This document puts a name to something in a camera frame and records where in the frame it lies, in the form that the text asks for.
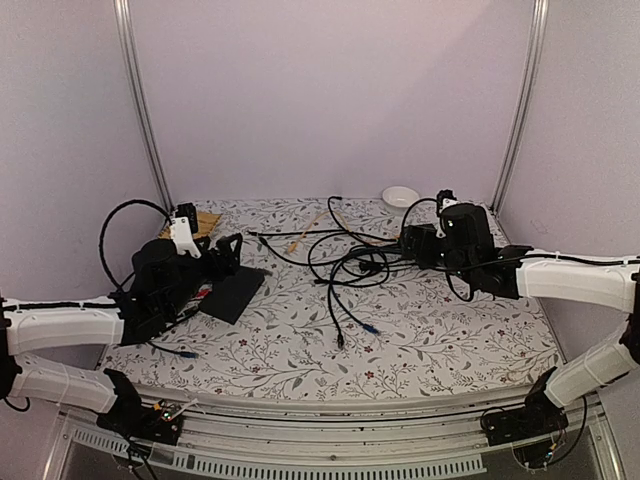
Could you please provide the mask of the aluminium frame post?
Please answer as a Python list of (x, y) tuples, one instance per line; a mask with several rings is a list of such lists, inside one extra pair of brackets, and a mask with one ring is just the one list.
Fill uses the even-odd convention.
[(148, 158), (151, 176), (158, 192), (161, 205), (168, 210), (174, 208), (174, 202), (160, 158), (148, 102), (146, 99), (138, 52), (136, 48), (130, 2), (114, 0), (116, 27), (123, 55), (126, 76), (131, 90), (134, 111), (140, 128), (143, 146)]
[(544, 48), (548, 13), (548, 0), (535, 0), (533, 2), (533, 12), (521, 86), (506, 145), (505, 155), (490, 204), (490, 209), (496, 216), (500, 215), (500, 212), (505, 205), (509, 186), (515, 172), (519, 150), (524, 137), (527, 117), (531, 101), (534, 96), (535, 82), (538, 76)]

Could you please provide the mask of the aluminium front rail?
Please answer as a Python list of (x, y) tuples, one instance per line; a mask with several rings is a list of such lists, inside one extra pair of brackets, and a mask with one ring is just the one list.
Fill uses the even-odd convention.
[(519, 406), (522, 387), (398, 400), (303, 402), (197, 395), (176, 445), (142, 444), (140, 459), (87, 412), (66, 408), (48, 479), (622, 479), (596, 395), (567, 410), (547, 467), (550, 435), (491, 445), (481, 421)]

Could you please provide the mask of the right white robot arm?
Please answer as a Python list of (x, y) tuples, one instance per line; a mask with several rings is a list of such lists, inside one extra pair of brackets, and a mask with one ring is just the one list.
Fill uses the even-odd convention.
[(487, 210), (440, 200), (432, 223), (402, 222), (399, 244), (418, 267), (461, 280), (471, 295), (536, 300), (563, 353), (534, 381), (520, 407), (489, 411), (480, 425), (490, 445), (567, 427), (575, 401), (639, 366), (639, 258), (546, 251), (496, 243)]

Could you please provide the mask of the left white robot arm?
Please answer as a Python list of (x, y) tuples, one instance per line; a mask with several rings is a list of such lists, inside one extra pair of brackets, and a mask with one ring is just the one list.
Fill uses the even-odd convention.
[(147, 242), (132, 257), (129, 290), (84, 301), (1, 302), (1, 397), (28, 397), (90, 410), (99, 427), (126, 440), (177, 443), (183, 420), (150, 407), (129, 378), (114, 369), (86, 370), (37, 356), (80, 345), (145, 344), (186, 319), (184, 309), (206, 283), (240, 268), (241, 234), (180, 252), (170, 239)]

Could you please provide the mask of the white bowl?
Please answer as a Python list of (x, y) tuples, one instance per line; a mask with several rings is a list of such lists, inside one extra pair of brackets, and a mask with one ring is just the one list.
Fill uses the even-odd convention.
[(384, 206), (391, 212), (405, 212), (411, 205), (420, 199), (419, 194), (405, 186), (390, 186), (381, 194)]

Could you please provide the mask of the right aluminium frame post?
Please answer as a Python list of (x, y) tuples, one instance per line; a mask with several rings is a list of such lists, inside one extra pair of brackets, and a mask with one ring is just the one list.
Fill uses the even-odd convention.
[(506, 145), (505, 155), (490, 204), (490, 209), (496, 216), (500, 215), (500, 212), (505, 205), (509, 186), (515, 172), (519, 150), (524, 137), (527, 117), (531, 101), (534, 96), (535, 82), (538, 76), (544, 48), (548, 13), (548, 0), (535, 0), (533, 2), (533, 12), (521, 86)]

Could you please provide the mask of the left aluminium frame post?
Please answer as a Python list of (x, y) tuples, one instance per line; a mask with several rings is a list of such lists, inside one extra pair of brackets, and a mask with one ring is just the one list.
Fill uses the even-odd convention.
[(116, 27), (123, 55), (126, 76), (131, 90), (134, 111), (140, 128), (143, 146), (148, 158), (151, 176), (158, 192), (161, 205), (168, 210), (174, 208), (174, 202), (160, 158), (148, 102), (146, 99), (138, 52), (136, 48), (130, 2), (114, 0)]

